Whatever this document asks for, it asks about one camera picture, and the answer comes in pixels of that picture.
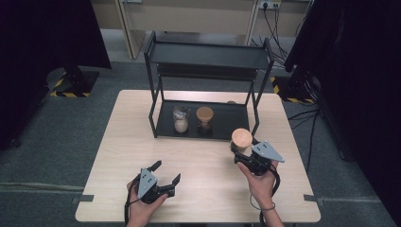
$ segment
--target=black metal shelf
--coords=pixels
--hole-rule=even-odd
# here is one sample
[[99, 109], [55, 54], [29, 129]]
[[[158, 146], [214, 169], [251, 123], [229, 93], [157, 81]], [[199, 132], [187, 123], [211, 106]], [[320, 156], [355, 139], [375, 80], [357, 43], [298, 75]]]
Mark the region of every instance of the black metal shelf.
[[[157, 41], [155, 33], [152, 32], [144, 55], [153, 100], [148, 118], [155, 138], [162, 135], [230, 140], [235, 129], [251, 130], [247, 111], [250, 100], [253, 103], [255, 116], [252, 134], [255, 134], [259, 125], [257, 105], [274, 64], [268, 39], [265, 40], [262, 47], [187, 44]], [[156, 88], [153, 82], [151, 64], [157, 65], [158, 85]], [[266, 73], [256, 96], [253, 86], [258, 70], [265, 70]], [[162, 78], [248, 81], [250, 88], [243, 104], [168, 100], [164, 96]], [[159, 94], [162, 98], [162, 105], [155, 126], [153, 114]], [[188, 118], [188, 131], [183, 133], [174, 130], [173, 109], [176, 106], [188, 107], [192, 110], [192, 114]], [[202, 106], [208, 106], [214, 111], [213, 130], [210, 133], [198, 131], [196, 110]]]

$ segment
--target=human hand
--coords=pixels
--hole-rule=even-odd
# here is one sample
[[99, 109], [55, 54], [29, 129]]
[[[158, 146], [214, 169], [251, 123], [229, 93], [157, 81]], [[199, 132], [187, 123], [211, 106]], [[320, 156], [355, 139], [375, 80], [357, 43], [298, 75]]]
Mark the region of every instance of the human hand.
[[[272, 161], [271, 164], [277, 168], [278, 162]], [[248, 180], [251, 194], [256, 199], [260, 208], [267, 209], [271, 208], [272, 205], [272, 189], [275, 182], [275, 177], [271, 171], [266, 171], [261, 176], [255, 176], [251, 171], [242, 163], [237, 163], [239, 169], [245, 175]]]
[[[132, 182], [127, 184], [127, 188], [130, 190]], [[132, 187], [130, 202], [136, 201], [130, 205], [130, 220], [127, 224], [129, 227], [144, 227], [148, 224], [150, 217], [154, 211], [159, 208], [163, 202], [167, 199], [168, 195], [164, 194], [159, 197], [156, 201], [151, 204], [144, 203], [138, 200], [136, 195], [137, 187], [139, 182], [136, 182]]]

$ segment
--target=shelf tier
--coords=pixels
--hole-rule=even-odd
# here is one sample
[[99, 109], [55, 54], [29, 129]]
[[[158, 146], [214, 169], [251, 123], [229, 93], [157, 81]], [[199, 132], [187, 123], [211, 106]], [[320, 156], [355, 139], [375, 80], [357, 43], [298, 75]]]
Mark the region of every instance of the shelf tier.
[[[191, 109], [188, 130], [183, 133], [174, 130], [173, 109], [177, 106]], [[212, 131], [207, 133], [198, 131], [199, 120], [196, 111], [203, 106], [210, 107], [214, 111]], [[244, 104], [164, 100], [156, 131], [159, 136], [231, 140], [231, 134], [238, 128], [250, 129], [248, 111]]]
[[154, 40], [148, 56], [150, 63], [269, 69], [269, 60], [264, 47], [157, 42], [153, 37], [150, 37], [150, 40]]

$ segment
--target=power outlet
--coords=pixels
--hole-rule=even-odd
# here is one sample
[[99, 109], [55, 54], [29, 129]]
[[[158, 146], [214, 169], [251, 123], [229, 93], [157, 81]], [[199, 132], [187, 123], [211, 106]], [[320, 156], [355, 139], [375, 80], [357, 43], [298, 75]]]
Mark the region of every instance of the power outlet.
[[259, 4], [260, 9], [265, 8], [265, 4], [267, 4], [267, 9], [279, 9], [281, 5], [281, 0], [261, 0]]

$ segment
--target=cork lid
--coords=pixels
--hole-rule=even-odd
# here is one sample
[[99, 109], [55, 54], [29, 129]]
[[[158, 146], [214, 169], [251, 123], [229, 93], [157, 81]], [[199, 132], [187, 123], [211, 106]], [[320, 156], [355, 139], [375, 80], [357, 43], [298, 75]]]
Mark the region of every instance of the cork lid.
[[231, 135], [233, 142], [240, 148], [247, 148], [253, 140], [251, 133], [245, 129], [236, 129]]
[[210, 107], [199, 107], [197, 117], [201, 121], [210, 121], [213, 118], [213, 110]]

